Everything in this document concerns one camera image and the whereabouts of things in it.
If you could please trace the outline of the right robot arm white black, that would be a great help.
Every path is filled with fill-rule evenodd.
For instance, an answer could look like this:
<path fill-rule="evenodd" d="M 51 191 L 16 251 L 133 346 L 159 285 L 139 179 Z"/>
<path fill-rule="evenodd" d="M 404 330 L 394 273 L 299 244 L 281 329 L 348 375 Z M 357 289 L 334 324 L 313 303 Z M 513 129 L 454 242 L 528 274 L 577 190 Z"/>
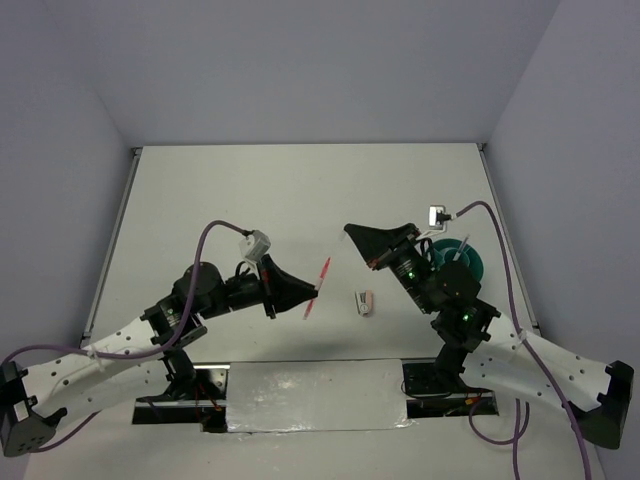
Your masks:
<path fill-rule="evenodd" d="M 379 229 L 349 223 L 346 235 L 366 265 L 390 270 L 444 345 L 435 362 L 436 383 L 504 392 L 551 409 L 570 410 L 583 438 L 599 447 L 621 445 L 632 398 L 634 370 L 570 352 L 513 321 L 479 297 L 480 283 L 460 262 L 435 265 L 408 223 Z"/>

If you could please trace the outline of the blue ballpoint pen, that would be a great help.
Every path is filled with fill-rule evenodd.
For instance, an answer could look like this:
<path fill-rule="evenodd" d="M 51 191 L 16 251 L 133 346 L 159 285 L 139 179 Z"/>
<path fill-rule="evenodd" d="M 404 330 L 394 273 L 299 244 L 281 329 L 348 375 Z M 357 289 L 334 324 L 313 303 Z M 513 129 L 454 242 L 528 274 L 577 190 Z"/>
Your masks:
<path fill-rule="evenodd" d="M 460 245 L 458 246 L 455 255 L 453 257 L 454 261 L 458 261 L 459 258 L 461 257 L 461 255 L 465 252 L 466 246 L 468 244 L 468 240 L 470 238 L 470 235 L 466 235 L 464 237 L 464 239 L 461 241 Z"/>

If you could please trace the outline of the pink red gel pen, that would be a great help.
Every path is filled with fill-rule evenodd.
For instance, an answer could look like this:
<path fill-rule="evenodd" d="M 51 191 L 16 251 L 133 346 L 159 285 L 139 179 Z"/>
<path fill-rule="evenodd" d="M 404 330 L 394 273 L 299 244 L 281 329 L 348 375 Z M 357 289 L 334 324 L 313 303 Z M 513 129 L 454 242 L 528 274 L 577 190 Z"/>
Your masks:
<path fill-rule="evenodd" d="M 324 281 L 326 279 L 328 270 L 330 268 L 331 260 L 332 260 L 331 256 L 327 257 L 327 259 L 326 259 L 326 261 L 325 261 L 325 263 L 324 263 L 324 265 L 323 265 L 323 267 L 321 269 L 321 272 L 320 272 L 320 274 L 318 276 L 318 279 L 317 279 L 315 287 L 314 287 L 314 291 L 316 293 L 316 296 L 309 301 L 309 303 L 307 304 L 307 306 L 305 308 L 305 311 L 304 311 L 304 314 L 303 314 L 303 317 L 302 317 L 302 319 L 304 321 L 306 321 L 309 318 L 309 316 L 311 315 L 311 312 L 312 312 L 312 310 L 313 310 L 313 308 L 315 306 L 315 303 L 316 303 L 316 301 L 318 299 L 320 290 L 322 288 L 322 285 L 323 285 L 323 283 L 324 283 Z"/>

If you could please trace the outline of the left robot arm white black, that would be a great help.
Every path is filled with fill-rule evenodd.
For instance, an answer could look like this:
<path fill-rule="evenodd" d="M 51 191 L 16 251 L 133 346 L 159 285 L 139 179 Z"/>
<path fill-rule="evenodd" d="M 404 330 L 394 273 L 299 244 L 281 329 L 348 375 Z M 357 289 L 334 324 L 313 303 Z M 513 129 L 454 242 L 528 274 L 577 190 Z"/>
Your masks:
<path fill-rule="evenodd" d="M 189 267 L 171 293 L 133 321 L 84 348 L 22 367 L 1 364 L 1 446 L 6 457 L 46 451 L 59 428 L 122 400 L 163 389 L 182 399 L 197 375 L 186 346 L 207 332 L 203 320 L 261 305 L 269 318 L 315 299 L 317 288 L 263 256 L 252 273 L 223 279 L 208 262 Z"/>

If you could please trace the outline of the pink mini stapler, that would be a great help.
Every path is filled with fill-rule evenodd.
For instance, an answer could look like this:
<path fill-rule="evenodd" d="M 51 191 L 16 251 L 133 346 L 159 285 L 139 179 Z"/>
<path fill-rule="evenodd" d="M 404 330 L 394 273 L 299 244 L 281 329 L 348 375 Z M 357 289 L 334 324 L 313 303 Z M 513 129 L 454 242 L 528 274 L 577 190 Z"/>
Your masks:
<path fill-rule="evenodd" d="M 372 290 L 356 291 L 354 293 L 356 311 L 361 317 L 369 317 L 374 311 L 374 294 Z"/>

